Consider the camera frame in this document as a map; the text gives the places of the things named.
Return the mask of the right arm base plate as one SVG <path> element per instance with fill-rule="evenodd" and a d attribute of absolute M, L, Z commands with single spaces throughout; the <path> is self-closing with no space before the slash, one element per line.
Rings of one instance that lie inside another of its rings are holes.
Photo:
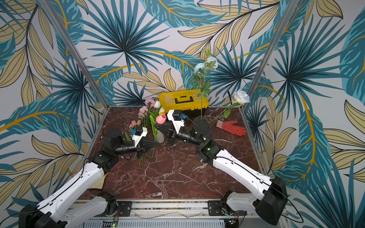
<path fill-rule="evenodd" d="M 221 200 L 208 201 L 209 216 L 232 216 L 235 212 L 228 206 L 228 204 Z"/>

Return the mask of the light pink tulip stem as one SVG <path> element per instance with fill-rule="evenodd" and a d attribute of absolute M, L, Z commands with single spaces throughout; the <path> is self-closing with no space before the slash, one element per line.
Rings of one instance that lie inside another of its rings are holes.
<path fill-rule="evenodd" d="M 138 121 L 133 120 L 131 122 L 131 124 L 129 125 L 129 129 L 130 129 L 130 135 L 141 136 L 142 133 L 143 133 L 142 121 L 141 120 L 138 120 Z"/>

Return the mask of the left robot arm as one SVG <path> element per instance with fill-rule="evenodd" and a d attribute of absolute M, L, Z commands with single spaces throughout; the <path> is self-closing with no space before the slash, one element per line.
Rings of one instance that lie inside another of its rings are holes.
<path fill-rule="evenodd" d="M 142 156 L 155 148 L 158 143 L 144 140 L 145 127 L 138 126 L 127 140 L 120 129 L 109 130 L 103 135 L 103 144 L 79 173 L 56 192 L 37 205 L 27 205 L 19 213 L 20 228 L 71 228 L 103 213 L 113 215 L 117 212 L 114 196 L 103 193 L 80 207 L 69 207 L 96 181 L 109 173 L 119 162 L 119 156 L 136 153 Z"/>

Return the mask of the light pink rose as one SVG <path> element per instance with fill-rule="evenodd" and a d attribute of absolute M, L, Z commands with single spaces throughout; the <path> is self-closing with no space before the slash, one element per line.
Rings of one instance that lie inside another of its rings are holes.
<path fill-rule="evenodd" d="M 141 122 L 139 123 L 140 126 L 146 127 L 147 129 L 151 127 L 150 115 L 156 110 L 155 103 L 153 99 L 147 99 L 145 100 L 145 106 L 139 109 L 138 117 Z"/>

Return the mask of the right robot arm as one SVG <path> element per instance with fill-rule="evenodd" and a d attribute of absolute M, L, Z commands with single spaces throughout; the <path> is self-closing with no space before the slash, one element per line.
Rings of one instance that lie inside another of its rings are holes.
<path fill-rule="evenodd" d="M 251 197 L 236 192 L 225 196 L 223 201 L 228 213 L 254 211 L 271 225 L 279 223 L 288 202 L 284 180 L 279 177 L 272 179 L 236 159 L 212 139 L 213 131 L 206 121 L 198 121 L 191 129 L 185 127 L 183 120 L 155 123 L 154 126 L 171 142 L 178 139 L 196 145 L 195 153 L 202 162 L 227 173 L 252 193 Z"/>

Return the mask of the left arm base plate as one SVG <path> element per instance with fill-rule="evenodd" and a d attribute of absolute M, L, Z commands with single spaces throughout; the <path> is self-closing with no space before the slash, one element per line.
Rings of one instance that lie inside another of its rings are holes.
<path fill-rule="evenodd" d="M 129 217 L 132 201 L 112 201 L 107 204 L 104 215 L 107 217 Z"/>

